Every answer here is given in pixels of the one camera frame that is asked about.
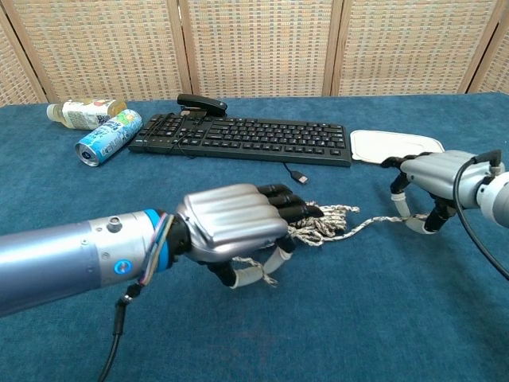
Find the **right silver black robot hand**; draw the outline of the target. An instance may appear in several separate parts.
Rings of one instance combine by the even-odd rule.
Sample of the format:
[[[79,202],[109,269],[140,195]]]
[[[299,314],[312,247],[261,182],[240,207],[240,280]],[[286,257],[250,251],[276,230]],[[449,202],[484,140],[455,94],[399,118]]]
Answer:
[[[454,180],[460,168],[471,159],[474,162],[460,176],[457,201],[464,209],[480,209],[476,201],[479,187],[506,172],[498,150],[478,156],[459,150],[425,152],[404,158],[389,157],[381,163],[383,168],[395,167],[400,171],[390,185],[391,200],[406,219],[408,228],[425,235],[434,234],[457,213],[453,201]],[[428,192],[435,201],[435,207],[424,221],[413,216],[406,203],[404,189],[410,183]]]

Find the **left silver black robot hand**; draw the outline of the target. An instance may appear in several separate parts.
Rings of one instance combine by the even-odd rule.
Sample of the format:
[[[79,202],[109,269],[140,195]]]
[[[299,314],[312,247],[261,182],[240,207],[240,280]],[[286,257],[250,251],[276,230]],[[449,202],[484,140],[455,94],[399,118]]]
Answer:
[[[289,226],[324,214],[285,185],[235,184],[186,195],[167,236],[169,261],[186,255],[231,289],[267,279],[295,249]]]

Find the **white lidded food container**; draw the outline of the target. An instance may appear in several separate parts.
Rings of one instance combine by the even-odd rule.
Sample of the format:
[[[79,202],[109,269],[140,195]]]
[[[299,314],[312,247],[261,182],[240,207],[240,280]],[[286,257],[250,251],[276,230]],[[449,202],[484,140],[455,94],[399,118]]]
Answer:
[[[430,137],[389,131],[357,130],[350,134],[352,158],[356,161],[381,164],[389,157],[405,157],[423,152],[440,153],[442,144]]]

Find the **black computer keyboard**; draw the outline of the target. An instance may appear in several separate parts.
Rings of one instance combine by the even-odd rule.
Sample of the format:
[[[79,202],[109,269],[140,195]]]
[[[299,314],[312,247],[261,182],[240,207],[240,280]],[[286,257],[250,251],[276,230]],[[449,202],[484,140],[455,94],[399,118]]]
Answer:
[[[331,123],[155,115],[128,149],[135,153],[349,167],[343,126]]]

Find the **black stapler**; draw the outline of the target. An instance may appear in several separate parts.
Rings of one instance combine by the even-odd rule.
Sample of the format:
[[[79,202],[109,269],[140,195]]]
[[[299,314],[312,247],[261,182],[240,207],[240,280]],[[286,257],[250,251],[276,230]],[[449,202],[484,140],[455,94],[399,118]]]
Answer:
[[[227,115],[227,104],[217,99],[211,99],[202,95],[179,94],[177,103],[183,110],[205,111],[207,115],[224,117]]]

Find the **woven bamboo screen panel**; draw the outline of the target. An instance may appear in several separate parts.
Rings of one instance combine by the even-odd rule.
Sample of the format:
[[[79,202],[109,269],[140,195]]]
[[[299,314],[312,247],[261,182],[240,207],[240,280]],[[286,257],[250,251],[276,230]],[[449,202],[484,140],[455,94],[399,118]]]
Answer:
[[[40,81],[0,3],[0,107],[47,101]]]
[[[509,14],[497,23],[465,92],[509,95]]]
[[[192,91],[183,0],[0,0],[42,102]]]
[[[329,95],[465,93],[509,0],[335,0]]]
[[[170,0],[184,89],[216,98],[329,96],[345,0]]]

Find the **blue felt table mat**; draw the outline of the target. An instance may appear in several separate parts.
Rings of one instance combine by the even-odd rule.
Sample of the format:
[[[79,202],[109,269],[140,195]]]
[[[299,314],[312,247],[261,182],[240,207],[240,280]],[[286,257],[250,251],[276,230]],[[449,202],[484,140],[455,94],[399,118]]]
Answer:
[[[231,116],[422,134],[446,149],[502,149],[509,95],[227,99]],[[74,151],[86,133],[45,104],[0,107],[0,235],[160,208],[236,182],[284,183],[321,205],[359,206],[354,226],[397,214],[396,169],[350,169],[134,154],[103,166]],[[184,257],[128,307],[110,382],[509,382],[509,282],[457,218],[436,235],[375,223],[323,247],[299,245],[274,276],[230,290]],[[0,382],[95,382],[122,285],[0,318]]]

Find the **blue drink can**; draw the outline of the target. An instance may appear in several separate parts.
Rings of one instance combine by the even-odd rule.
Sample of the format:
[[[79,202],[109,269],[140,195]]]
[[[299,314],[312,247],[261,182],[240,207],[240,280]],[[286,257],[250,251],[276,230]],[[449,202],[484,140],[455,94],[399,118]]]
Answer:
[[[88,166],[99,166],[125,146],[141,128],[139,113],[123,110],[82,137],[76,144],[77,156]]]

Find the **plastic tea bottle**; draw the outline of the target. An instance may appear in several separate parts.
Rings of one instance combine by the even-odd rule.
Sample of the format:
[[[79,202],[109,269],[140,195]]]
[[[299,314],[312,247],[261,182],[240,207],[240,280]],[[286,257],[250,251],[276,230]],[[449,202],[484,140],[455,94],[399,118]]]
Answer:
[[[69,129],[93,131],[125,109],[126,102],[120,99],[70,99],[49,104],[46,115]]]

